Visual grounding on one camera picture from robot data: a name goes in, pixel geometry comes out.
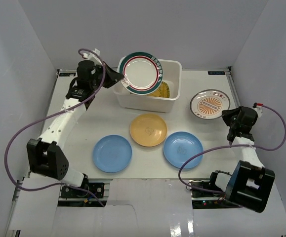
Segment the white plate orange sunburst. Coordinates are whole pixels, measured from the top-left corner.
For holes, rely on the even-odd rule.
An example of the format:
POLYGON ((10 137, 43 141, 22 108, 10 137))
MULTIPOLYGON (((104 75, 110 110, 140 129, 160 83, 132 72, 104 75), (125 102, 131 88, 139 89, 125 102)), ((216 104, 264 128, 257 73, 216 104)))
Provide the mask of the white plate orange sunburst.
POLYGON ((193 115, 201 119, 217 119, 222 116, 223 110, 230 108, 229 96, 216 89, 207 89, 195 94, 190 101, 190 110, 193 115))

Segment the white plate green red rim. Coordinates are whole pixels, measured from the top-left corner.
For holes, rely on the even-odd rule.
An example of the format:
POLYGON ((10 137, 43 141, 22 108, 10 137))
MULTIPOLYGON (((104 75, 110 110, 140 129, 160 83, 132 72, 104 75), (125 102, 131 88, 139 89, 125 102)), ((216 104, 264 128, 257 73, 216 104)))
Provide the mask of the white plate green red rim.
POLYGON ((147 52, 134 52, 123 57, 119 62, 118 72, 123 75, 122 86, 136 95, 153 93, 163 80, 160 60, 147 52))

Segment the square woven bamboo tray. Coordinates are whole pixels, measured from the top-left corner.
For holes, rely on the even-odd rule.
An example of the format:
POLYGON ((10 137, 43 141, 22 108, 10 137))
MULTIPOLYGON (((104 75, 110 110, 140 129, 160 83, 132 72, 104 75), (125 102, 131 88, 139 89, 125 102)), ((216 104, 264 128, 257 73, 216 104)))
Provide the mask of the square woven bamboo tray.
POLYGON ((162 81, 160 86, 158 87, 158 96, 162 98, 170 97, 169 85, 165 81, 162 81))

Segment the round woven bamboo tray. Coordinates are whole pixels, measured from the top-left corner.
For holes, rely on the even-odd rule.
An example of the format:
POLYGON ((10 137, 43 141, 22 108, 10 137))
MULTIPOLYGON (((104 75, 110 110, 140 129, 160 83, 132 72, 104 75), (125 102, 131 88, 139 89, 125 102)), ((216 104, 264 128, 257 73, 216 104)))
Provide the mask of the round woven bamboo tray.
POLYGON ((158 88, 157 90, 155 90, 154 92, 147 94, 147 96, 152 96, 152 97, 164 97, 163 95, 163 91, 161 88, 158 88))

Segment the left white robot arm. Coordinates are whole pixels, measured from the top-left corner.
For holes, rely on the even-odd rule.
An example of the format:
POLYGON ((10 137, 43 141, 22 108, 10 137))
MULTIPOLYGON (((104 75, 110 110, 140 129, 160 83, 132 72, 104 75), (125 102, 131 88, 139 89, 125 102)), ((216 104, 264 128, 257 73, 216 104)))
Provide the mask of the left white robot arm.
POLYGON ((30 171, 72 186, 78 197, 88 194, 86 175, 71 168, 64 155, 64 144, 79 118, 87 111, 101 87, 110 88, 124 78, 106 63, 91 60, 78 63, 77 77, 69 84, 60 114, 38 139, 30 139, 27 153, 30 171))

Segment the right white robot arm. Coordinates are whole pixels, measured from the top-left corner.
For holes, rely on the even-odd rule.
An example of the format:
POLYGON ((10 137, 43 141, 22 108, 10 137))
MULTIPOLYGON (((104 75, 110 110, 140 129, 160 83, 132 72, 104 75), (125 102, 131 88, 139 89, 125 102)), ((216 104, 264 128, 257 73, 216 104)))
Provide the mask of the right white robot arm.
POLYGON ((223 110, 222 119, 229 127, 227 140, 238 159, 233 173, 216 170, 210 176, 208 192, 237 206, 261 213, 266 208, 274 183, 274 171, 265 168, 259 160, 251 129, 262 115, 260 106, 240 106, 223 110))

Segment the white plastic bin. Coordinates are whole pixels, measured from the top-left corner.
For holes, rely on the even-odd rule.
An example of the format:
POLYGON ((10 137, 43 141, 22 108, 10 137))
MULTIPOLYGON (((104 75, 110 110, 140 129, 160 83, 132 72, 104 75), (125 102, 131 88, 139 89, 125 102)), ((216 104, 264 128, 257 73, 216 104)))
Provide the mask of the white plastic bin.
POLYGON ((169 97, 132 94, 121 83, 117 83, 113 86, 113 91, 121 107, 161 113, 172 110, 181 92, 182 66, 180 62, 173 60, 161 59, 160 63, 164 67, 163 81, 168 85, 169 97))

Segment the right blue plastic plate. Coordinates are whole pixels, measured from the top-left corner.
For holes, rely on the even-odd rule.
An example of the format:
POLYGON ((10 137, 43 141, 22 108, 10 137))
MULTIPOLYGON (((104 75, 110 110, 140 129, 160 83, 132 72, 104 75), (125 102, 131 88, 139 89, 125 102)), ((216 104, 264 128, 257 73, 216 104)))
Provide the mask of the right blue plastic plate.
POLYGON ((203 151, 200 140, 185 131, 169 135, 163 145, 165 159, 176 168, 180 168, 188 159, 203 151))

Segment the blue plastic plate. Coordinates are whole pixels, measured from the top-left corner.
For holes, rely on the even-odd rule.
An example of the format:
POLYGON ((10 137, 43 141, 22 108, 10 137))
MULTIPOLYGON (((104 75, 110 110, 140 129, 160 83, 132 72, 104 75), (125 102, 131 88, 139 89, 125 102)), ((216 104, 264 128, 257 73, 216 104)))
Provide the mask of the blue plastic plate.
POLYGON ((188 159, 203 151, 200 140, 185 131, 169 135, 163 145, 165 159, 176 168, 180 168, 188 159))
POLYGON ((132 148, 127 139, 119 135, 109 135, 94 146, 92 159, 95 166, 106 173, 124 170, 131 162, 132 148))

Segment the yellow plastic plate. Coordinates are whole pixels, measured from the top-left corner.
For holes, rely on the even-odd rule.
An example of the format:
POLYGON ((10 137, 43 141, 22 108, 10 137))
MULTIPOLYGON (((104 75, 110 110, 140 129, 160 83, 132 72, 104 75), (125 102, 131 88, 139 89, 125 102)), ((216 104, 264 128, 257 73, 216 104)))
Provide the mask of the yellow plastic plate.
POLYGON ((154 147, 166 139, 167 124, 156 114, 142 114, 131 122, 129 132, 138 145, 154 147))

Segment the left blue plastic plate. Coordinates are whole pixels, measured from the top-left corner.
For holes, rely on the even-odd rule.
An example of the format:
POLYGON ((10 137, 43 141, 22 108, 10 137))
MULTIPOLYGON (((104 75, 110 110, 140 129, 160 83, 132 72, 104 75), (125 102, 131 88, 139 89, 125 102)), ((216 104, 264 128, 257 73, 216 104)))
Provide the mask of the left blue plastic plate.
POLYGON ((109 135, 94 146, 92 159, 95 166, 106 173, 124 170, 131 162, 132 148, 127 139, 119 135, 109 135))

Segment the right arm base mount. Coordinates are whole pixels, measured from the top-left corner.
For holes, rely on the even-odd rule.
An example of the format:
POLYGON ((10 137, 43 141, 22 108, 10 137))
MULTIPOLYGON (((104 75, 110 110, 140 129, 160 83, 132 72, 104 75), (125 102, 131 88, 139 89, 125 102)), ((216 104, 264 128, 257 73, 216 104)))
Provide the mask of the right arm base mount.
MULTIPOLYGON (((201 189, 213 189, 209 179, 190 180, 188 184, 201 189)), ((193 189, 189 186, 186 186, 186 190, 191 193, 192 208, 194 210, 240 208, 240 206, 228 202, 222 194, 204 192, 203 190, 193 189)))

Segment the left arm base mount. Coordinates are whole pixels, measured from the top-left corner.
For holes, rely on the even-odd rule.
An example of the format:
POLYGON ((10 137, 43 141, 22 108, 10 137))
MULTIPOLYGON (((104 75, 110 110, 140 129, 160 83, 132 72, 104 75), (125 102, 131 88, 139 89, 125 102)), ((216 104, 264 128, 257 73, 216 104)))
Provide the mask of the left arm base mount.
POLYGON ((88 190, 92 192, 101 202, 86 191, 73 189, 70 186, 62 186, 58 206, 59 207, 104 207, 106 205, 105 184, 102 182, 92 182, 88 185, 88 190))

